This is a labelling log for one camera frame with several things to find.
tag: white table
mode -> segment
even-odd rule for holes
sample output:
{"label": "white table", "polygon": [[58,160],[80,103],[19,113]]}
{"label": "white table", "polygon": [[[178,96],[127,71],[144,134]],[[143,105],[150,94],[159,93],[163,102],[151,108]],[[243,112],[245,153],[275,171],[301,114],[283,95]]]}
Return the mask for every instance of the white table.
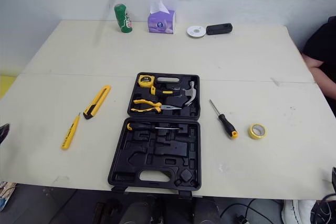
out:
{"label": "white table", "polygon": [[[11,124],[0,148],[3,179],[109,190],[136,74],[153,71],[201,78],[202,186],[193,195],[318,199],[333,192],[336,120],[286,28],[233,24],[231,34],[192,39],[188,24],[175,35],[149,34],[145,26],[122,34],[114,22],[60,23],[0,101],[0,124]],[[112,90],[99,112],[81,117],[62,151],[74,117],[105,84]],[[209,98],[238,139],[225,135]],[[259,141],[247,135],[256,122],[268,130]]]}

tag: purple tissue box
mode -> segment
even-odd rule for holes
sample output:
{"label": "purple tissue box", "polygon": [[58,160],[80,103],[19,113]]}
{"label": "purple tissue box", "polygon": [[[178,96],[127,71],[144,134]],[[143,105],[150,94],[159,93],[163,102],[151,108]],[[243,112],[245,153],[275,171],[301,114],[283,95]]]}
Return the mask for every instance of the purple tissue box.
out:
{"label": "purple tissue box", "polygon": [[148,17],[148,29],[150,33],[173,34],[175,31],[175,11],[169,13],[157,12]]}

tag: tool kit case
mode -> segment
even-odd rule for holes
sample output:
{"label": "tool kit case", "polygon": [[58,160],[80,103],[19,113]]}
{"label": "tool kit case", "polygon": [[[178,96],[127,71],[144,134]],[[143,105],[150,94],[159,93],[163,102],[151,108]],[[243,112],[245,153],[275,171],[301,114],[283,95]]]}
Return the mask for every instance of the tool kit case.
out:
{"label": "tool kit case", "polygon": [[[199,88],[197,75],[137,75],[108,177],[112,190],[154,187],[191,195],[201,187]],[[169,181],[141,180],[143,171],[162,172]]]}

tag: tape measure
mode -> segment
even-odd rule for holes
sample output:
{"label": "tape measure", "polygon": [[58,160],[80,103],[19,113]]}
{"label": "tape measure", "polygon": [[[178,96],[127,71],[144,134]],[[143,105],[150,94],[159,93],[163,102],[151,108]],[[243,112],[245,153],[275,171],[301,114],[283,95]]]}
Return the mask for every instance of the tape measure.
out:
{"label": "tape measure", "polygon": [[138,79],[138,84],[142,88],[150,88],[154,85],[154,76],[140,75]]}
{"label": "tape measure", "polygon": [[266,134],[266,128],[261,124],[255,123],[248,128],[248,135],[253,139],[261,139]]}

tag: screwdriver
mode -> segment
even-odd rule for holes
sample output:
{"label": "screwdriver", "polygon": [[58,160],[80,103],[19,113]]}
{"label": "screwdriver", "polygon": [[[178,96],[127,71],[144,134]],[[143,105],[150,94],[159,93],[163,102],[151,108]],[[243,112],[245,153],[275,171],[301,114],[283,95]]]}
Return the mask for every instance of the screwdriver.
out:
{"label": "screwdriver", "polygon": [[164,129],[164,130],[179,130],[180,128],[165,128],[165,127],[155,127],[153,124],[145,124],[145,123],[128,123],[127,129],[129,131],[137,130],[153,130],[153,129]]}
{"label": "screwdriver", "polygon": [[229,136],[231,138],[237,138],[238,137],[238,132],[233,127],[233,125],[230,124],[230,122],[225,118],[224,114],[220,114],[220,112],[218,111],[218,109],[216,108],[216,106],[214,105],[214,103],[211,101],[211,99],[209,101],[210,101],[211,105],[214,107],[215,111],[217,112],[218,118],[222,122],[222,124],[224,126],[224,129],[227,132],[227,134],[229,134]]}

